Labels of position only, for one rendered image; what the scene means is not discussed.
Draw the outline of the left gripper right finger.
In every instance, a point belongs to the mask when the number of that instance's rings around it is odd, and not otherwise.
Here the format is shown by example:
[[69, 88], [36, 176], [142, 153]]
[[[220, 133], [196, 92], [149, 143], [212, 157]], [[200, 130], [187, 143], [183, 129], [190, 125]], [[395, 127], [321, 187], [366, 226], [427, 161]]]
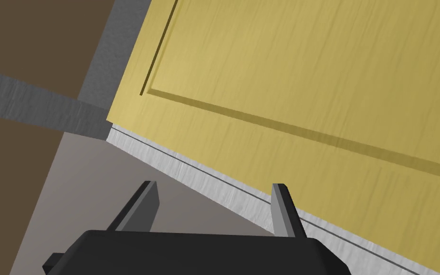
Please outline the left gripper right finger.
[[272, 185], [271, 215], [275, 236], [307, 237], [285, 184], [275, 183]]

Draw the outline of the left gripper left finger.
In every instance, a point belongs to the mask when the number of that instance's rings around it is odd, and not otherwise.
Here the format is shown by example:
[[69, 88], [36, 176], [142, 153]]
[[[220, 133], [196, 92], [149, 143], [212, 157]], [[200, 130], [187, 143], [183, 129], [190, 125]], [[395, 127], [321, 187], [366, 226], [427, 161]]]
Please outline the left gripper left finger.
[[144, 181], [107, 228], [108, 231], [149, 232], [159, 209], [156, 181]]

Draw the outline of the yellow wooden door leaf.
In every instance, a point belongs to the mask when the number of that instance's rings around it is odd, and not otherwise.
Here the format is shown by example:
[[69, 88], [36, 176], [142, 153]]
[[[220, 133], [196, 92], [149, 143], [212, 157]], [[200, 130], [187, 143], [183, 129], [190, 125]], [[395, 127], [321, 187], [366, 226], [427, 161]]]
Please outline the yellow wooden door leaf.
[[108, 141], [353, 275], [440, 275], [440, 0], [152, 0]]

